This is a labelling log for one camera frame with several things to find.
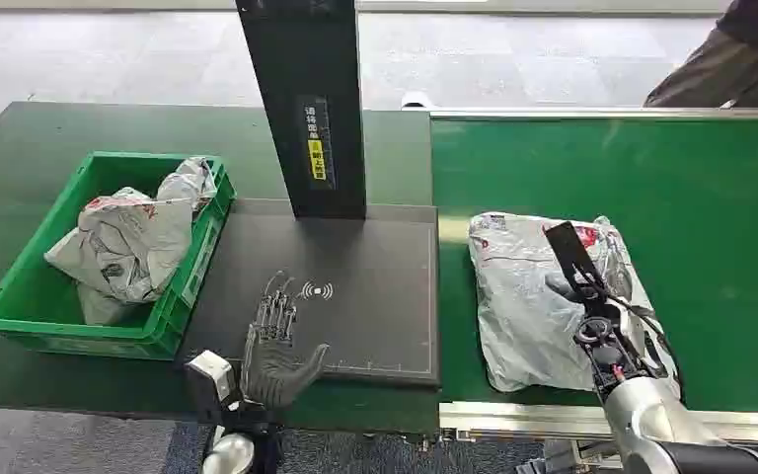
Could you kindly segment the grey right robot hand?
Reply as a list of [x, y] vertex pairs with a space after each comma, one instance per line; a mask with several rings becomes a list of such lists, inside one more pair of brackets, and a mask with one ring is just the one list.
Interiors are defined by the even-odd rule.
[[654, 311], [632, 301], [631, 274], [616, 251], [596, 265], [571, 222], [543, 233], [562, 271], [561, 276], [547, 275], [545, 284], [583, 308], [572, 339], [589, 359], [599, 397], [606, 400], [618, 385], [638, 377], [664, 381], [681, 397], [674, 352]]

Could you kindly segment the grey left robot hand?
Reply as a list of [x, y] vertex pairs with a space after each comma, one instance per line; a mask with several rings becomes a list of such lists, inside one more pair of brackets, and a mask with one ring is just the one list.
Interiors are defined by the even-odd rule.
[[269, 410], [292, 405], [321, 376], [330, 348], [321, 343], [307, 360], [297, 361], [298, 311], [289, 289], [292, 281], [279, 270], [266, 282], [246, 336], [240, 388], [247, 400]]

